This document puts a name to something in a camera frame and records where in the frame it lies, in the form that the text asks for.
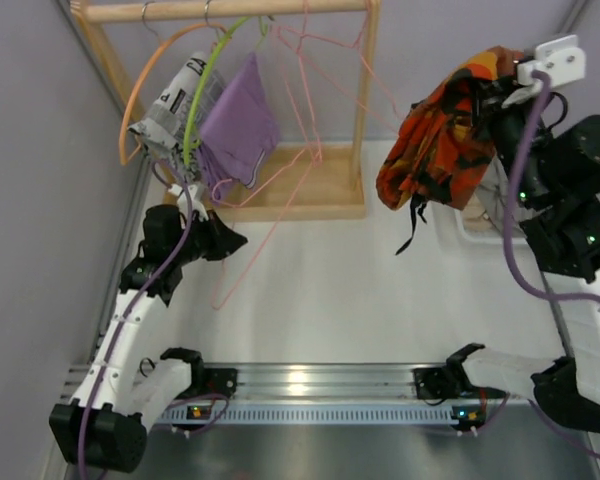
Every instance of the wooden clothes rack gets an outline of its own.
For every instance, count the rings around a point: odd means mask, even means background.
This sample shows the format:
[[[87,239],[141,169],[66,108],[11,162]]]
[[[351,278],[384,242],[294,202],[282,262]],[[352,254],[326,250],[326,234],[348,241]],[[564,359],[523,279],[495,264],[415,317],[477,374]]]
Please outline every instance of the wooden clothes rack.
[[[309,13],[356,12],[370,9],[364,33],[362,55],[373,68],[381,0],[309,0]],[[120,5],[92,5],[89,0],[73,0],[71,12],[91,48],[102,64],[121,100],[126,104],[134,82],[129,78],[120,58],[109,41],[102,24],[142,22],[144,20],[183,20],[204,18],[204,1],[136,3]],[[217,0],[208,9],[209,18],[291,15],[304,13],[303,0]],[[358,101],[364,107],[369,103],[371,74],[362,65],[358,79]],[[323,163],[313,168],[299,189],[284,220],[355,219],[366,215],[360,170],[360,151],[366,127],[366,110],[357,105],[353,140],[345,145],[323,145]],[[136,102],[132,121],[145,113]],[[304,147],[279,146],[260,171],[261,184],[287,165]],[[309,153],[302,155],[293,167],[285,170],[265,189],[242,208],[217,209],[225,221],[272,221],[278,218],[292,190],[305,172]],[[249,191],[236,186],[227,201],[240,203]]]

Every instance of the wooden rod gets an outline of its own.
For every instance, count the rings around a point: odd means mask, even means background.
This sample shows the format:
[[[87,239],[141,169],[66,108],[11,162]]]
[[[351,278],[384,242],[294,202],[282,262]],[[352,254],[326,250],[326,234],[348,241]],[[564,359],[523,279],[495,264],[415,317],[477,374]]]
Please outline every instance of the wooden rod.
[[[356,12],[367,9],[369,0],[309,0],[309,13]],[[144,3],[87,5],[84,15],[91,23],[141,22]],[[205,1],[149,3],[145,20],[204,18]],[[209,4],[209,18],[259,15],[291,15],[304,12],[303,0],[216,0]]]
[[[364,36],[364,45],[362,46],[362,56],[373,69],[373,60],[376,51],[376,39],[378,37],[378,21],[380,20],[380,7],[382,0],[370,0],[371,9],[369,11],[369,21]],[[360,76],[358,77],[358,101],[369,108],[369,96],[371,92],[372,76],[367,67],[363,64],[360,67]],[[355,187],[360,178],[360,152],[362,150],[362,141],[366,134],[367,112],[360,106],[356,107],[356,116],[353,127],[353,152],[351,156],[351,186]]]

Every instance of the white tabletop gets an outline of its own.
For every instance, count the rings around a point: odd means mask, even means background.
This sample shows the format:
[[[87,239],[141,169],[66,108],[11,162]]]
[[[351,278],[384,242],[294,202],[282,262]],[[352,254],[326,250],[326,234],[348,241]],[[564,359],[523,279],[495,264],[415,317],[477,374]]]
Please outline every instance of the white tabletop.
[[[374,187],[391,145],[364,147],[366,219],[281,223],[221,310],[211,307],[220,264],[186,267],[169,309],[180,323],[180,346],[209,362],[436,362],[470,342],[562,355],[549,305],[517,286],[501,247],[462,240],[450,209],[428,207],[428,225],[394,255],[410,234],[408,208],[390,211]],[[161,194],[155,184],[151,192],[148,205]],[[249,244],[226,261],[223,292],[270,228],[235,227]],[[517,259],[541,287],[531,252],[519,247]]]

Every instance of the wooden base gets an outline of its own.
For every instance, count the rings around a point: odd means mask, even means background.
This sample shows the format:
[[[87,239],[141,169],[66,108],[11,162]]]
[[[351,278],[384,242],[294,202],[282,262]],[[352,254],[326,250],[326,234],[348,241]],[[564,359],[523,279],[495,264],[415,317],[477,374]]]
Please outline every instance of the wooden base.
[[[304,147],[279,147],[260,171],[258,185],[265,183],[280,168],[289,165]],[[341,220],[366,216],[364,192],[360,175],[351,185],[351,145],[324,145],[323,162],[311,167],[293,202],[281,220]],[[275,221],[289,201],[300,178],[306,172],[310,155],[304,152],[293,164],[271,181],[241,208],[216,208],[225,222]],[[253,190],[237,185],[225,201],[234,205],[243,202]],[[172,203],[173,198],[165,202]]]

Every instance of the gray floor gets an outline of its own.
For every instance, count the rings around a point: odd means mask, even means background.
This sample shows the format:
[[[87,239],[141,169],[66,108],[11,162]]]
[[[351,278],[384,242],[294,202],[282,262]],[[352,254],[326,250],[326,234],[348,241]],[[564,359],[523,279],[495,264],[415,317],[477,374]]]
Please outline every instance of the gray floor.
[[[133,475],[107,476],[107,480],[397,478],[598,477],[586,455],[548,431],[524,406],[507,407],[493,429],[477,439],[431,434],[417,427],[225,427],[188,441],[157,432]]]

